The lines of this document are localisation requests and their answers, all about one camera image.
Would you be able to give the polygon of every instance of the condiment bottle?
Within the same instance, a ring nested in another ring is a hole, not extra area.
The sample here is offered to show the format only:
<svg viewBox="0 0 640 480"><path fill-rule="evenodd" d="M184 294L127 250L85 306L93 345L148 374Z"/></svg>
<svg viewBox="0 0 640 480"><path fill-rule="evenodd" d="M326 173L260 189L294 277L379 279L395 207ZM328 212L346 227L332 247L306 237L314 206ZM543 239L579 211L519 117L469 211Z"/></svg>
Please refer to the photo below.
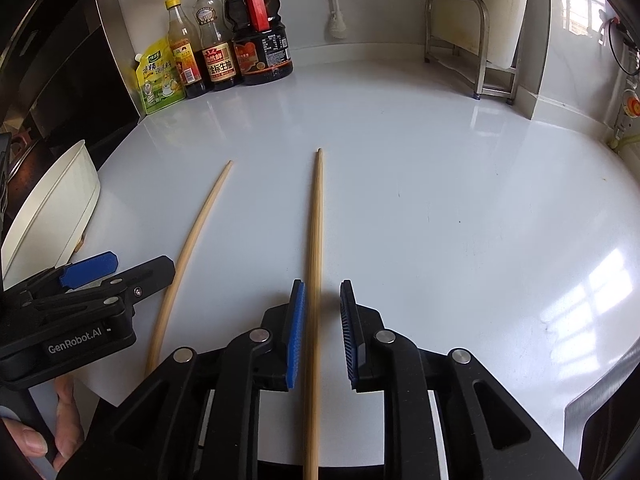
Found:
<svg viewBox="0 0 640 480"><path fill-rule="evenodd" d="M244 84L268 83L293 72L279 10L280 0L225 0Z"/></svg>
<svg viewBox="0 0 640 480"><path fill-rule="evenodd" d="M180 0L167 0L164 4L169 11L167 39L184 93L188 98L198 97L207 91L202 79L207 66L202 57L198 30L185 15Z"/></svg>
<svg viewBox="0 0 640 480"><path fill-rule="evenodd" d="M242 82L231 43L231 32L222 19L222 5L222 0L197 0L193 6L193 13L200 25L206 75L214 92Z"/></svg>

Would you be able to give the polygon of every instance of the bottle label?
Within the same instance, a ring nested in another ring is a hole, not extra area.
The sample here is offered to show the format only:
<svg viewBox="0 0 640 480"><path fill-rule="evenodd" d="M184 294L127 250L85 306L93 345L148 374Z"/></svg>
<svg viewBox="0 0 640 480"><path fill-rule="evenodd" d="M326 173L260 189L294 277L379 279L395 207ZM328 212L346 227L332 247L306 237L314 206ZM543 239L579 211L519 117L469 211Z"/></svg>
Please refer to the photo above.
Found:
<svg viewBox="0 0 640 480"><path fill-rule="evenodd" d="M224 81L236 75L236 67L234 66L228 43L206 48L202 53L204 54L204 61L207 64L209 77L214 83Z"/></svg>
<svg viewBox="0 0 640 480"><path fill-rule="evenodd" d="M183 85L190 85L202 79L196 58L188 40L182 40L171 46L174 51L175 67L178 69Z"/></svg>
<svg viewBox="0 0 640 480"><path fill-rule="evenodd" d="M216 10L213 7L202 7L201 9L198 9L198 12L196 12L196 19L201 25L213 22L216 18Z"/></svg>
<svg viewBox="0 0 640 480"><path fill-rule="evenodd" d="M289 44L284 32L272 32L258 41L235 41L240 72L258 74L291 63Z"/></svg>

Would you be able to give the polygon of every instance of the large plastic bottle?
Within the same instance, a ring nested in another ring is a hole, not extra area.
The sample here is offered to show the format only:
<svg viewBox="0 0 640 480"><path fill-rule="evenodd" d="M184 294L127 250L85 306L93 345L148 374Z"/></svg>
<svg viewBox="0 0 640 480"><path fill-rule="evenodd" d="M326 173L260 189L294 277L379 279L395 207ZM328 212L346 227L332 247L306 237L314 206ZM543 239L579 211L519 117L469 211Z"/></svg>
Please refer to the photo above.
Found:
<svg viewBox="0 0 640 480"><path fill-rule="evenodd" d="M293 72L279 10L280 0L225 0L225 16L232 25L236 56L247 85L276 81Z"/></svg>

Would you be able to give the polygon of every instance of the human hand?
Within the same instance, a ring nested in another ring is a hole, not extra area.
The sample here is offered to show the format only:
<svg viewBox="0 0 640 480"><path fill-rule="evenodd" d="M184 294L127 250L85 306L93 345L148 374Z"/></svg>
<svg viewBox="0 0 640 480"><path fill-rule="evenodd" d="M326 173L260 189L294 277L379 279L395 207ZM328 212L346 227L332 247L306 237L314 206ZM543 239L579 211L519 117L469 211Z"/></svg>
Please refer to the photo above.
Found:
<svg viewBox="0 0 640 480"><path fill-rule="evenodd" d="M56 447L58 455L53 461L53 468L60 471L66 461L71 458L84 442L84 431L80 425L80 414L74 399L74 380L64 375L54 380L54 389L58 395L56 410ZM2 420L18 445L20 451L28 458L43 457L47 453L47 443L37 431L28 428L15 420Z"/></svg>

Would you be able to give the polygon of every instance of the chopstick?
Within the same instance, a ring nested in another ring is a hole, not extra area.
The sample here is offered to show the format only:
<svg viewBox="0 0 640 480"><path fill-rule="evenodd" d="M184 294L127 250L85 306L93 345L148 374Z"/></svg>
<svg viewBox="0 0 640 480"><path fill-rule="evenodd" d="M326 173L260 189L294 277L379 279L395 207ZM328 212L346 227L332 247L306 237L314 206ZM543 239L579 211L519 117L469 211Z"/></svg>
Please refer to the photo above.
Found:
<svg viewBox="0 0 640 480"><path fill-rule="evenodd" d="M318 319L322 285L322 149L316 154L306 276L305 462L304 480L318 480L320 440L320 351Z"/></svg>
<svg viewBox="0 0 640 480"><path fill-rule="evenodd" d="M160 351L162 349L162 342L164 341L164 334L166 333L166 327L169 323L171 310L174 307L175 297L178 294L178 289L180 288L180 282L182 281L184 271L189 262L189 258L191 257L191 253L193 252L193 248L196 245L196 241L198 240L198 235L202 230L204 221L207 219L209 211L211 210L213 203L216 201L216 197L218 196L222 185L225 183L226 176L228 175L229 170L231 170L233 164L234 162L230 160L222 170L222 173L220 173L220 176L216 180L216 183L213 185L209 196L207 196L207 199L205 200L205 203L202 206L202 209L200 210L196 221L193 223L193 227L189 232L189 236L187 236L187 239L182 247L180 257L178 257L178 263L175 266L174 282L169 285L169 287L167 287L166 291L164 292L162 305L160 306L160 310L158 311L156 325L151 336L151 342L149 343L149 350L146 358L145 377L153 372L158 366L160 360Z"/></svg>

